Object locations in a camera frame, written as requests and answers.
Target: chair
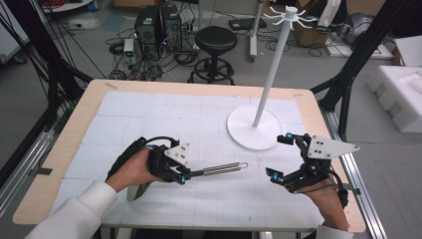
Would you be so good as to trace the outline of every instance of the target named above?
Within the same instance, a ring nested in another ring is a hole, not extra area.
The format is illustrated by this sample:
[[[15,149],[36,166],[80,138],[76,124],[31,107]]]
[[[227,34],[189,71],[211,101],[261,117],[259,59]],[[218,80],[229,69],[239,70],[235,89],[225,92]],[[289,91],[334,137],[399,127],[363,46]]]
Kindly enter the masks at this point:
[[[231,85],[235,86],[232,79],[235,71],[227,61],[220,59],[219,56],[236,47],[236,35],[228,29],[210,26],[196,33],[195,43],[200,49],[206,51],[211,58],[203,59],[194,66],[187,83],[194,83],[193,76],[196,75],[207,81],[208,84],[229,80]]]

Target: white pole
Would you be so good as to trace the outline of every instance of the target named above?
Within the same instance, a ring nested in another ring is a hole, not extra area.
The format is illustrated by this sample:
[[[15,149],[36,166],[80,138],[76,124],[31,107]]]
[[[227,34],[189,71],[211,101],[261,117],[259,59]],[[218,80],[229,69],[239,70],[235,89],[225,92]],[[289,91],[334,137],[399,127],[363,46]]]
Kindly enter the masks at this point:
[[[298,12],[297,8],[286,8],[286,18],[293,19],[295,14]],[[261,116],[264,111],[265,104],[267,102],[268,94],[270,93],[271,86],[273,85],[274,77],[276,76],[277,68],[279,67],[280,60],[282,59],[283,51],[286,46],[286,42],[289,37],[289,33],[292,27],[291,21],[284,21],[282,31],[280,32],[279,41],[277,43],[276,53],[274,54],[273,63],[271,64],[270,73],[267,76],[267,81],[264,86],[263,95],[261,96],[260,105],[258,106],[257,115],[253,127],[258,127]]]
[[[252,36],[257,37],[258,24],[261,19],[261,10],[263,8],[264,0],[258,0],[257,11],[255,13],[254,28],[252,29]]]
[[[203,0],[198,0],[198,31],[202,29],[202,20],[204,19],[203,13]]]

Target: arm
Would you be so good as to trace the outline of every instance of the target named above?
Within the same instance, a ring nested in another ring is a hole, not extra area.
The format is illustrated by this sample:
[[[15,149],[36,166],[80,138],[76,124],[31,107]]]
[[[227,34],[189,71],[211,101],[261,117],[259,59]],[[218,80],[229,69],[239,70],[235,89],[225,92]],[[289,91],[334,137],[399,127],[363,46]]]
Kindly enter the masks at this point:
[[[305,187],[300,192],[313,201],[324,219],[323,226],[319,226],[316,231],[316,239],[353,237],[352,233],[347,232],[347,219],[338,199],[337,190],[329,179]]]
[[[106,183],[95,181],[77,198],[68,199],[26,238],[90,238],[101,225],[117,193],[131,185],[158,180],[147,167],[148,149],[132,156]]]

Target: styrofoam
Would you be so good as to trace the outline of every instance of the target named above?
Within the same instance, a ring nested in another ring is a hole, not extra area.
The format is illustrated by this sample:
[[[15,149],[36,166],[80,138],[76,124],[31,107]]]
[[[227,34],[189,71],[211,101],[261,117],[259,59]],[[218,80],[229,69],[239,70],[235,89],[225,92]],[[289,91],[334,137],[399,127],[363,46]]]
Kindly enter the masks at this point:
[[[381,66],[366,83],[401,132],[422,132],[422,68]]]

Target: hand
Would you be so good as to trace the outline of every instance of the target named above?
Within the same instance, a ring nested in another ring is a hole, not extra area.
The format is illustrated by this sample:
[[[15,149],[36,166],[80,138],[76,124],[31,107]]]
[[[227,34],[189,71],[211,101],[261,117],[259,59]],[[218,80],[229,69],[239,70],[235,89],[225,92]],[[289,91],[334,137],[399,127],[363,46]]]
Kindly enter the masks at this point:
[[[308,196],[317,206],[325,220],[324,226],[347,231],[347,219],[338,198],[337,189],[328,178],[312,186],[304,187],[299,192]]]
[[[105,183],[111,186],[116,192],[120,192],[128,186],[161,180],[151,175],[146,166],[148,152],[149,149],[147,148],[138,151]]]

